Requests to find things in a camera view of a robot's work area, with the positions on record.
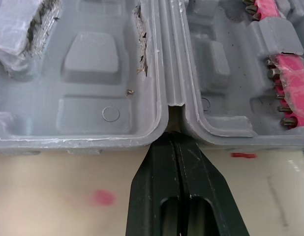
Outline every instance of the pink stain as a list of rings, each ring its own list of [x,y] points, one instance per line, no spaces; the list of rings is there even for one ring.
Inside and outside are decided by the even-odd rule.
[[[110,206],[115,202],[115,196],[110,191],[99,189],[94,192],[92,200],[96,205]]]

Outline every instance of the white table surface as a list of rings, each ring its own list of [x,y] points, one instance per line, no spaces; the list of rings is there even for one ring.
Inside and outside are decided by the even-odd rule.
[[[124,236],[131,181],[147,150],[0,156],[0,236]],[[304,236],[303,152],[204,153],[226,178],[251,236]],[[98,190],[114,201],[95,202]]]

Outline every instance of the red bit holder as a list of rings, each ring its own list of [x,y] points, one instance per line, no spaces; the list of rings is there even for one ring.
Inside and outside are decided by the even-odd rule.
[[[243,3],[248,5],[246,11],[253,15],[254,21],[260,21],[268,16],[280,17],[274,0],[243,0]]]
[[[243,0],[252,19],[281,17],[274,0]],[[266,60],[268,77],[274,80],[279,112],[284,113],[281,124],[289,129],[304,126],[304,62],[300,56],[279,54]]]
[[[304,62],[297,55],[276,55],[270,57],[273,65],[268,77],[274,80],[277,98],[281,106],[279,112],[284,112],[282,125],[288,128],[304,126]]]

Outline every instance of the circular mark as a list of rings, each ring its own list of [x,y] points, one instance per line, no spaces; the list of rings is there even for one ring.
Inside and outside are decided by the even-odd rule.
[[[115,196],[105,189],[99,189],[94,192],[93,202],[96,205],[110,206],[115,202]]]
[[[119,118],[119,111],[115,107],[105,107],[102,115],[106,121],[113,122]]]
[[[202,102],[202,108],[204,111],[208,111],[210,109],[210,102],[208,99],[206,99],[205,97],[201,98],[201,102]]]

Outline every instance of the molded compartment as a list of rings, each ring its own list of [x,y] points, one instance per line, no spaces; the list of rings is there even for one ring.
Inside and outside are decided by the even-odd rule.
[[[304,54],[304,36],[289,17],[252,21],[242,0],[171,3],[182,28],[175,32],[185,94],[182,129],[203,148],[304,148],[304,127],[280,124],[283,114],[265,66],[271,55]],[[289,16],[289,4],[280,7]]]
[[[168,108],[158,4],[140,1],[144,49],[137,5],[62,0],[42,54],[33,55],[41,70],[25,78],[0,67],[0,152],[130,148],[163,133]],[[139,69],[144,50],[147,75]]]

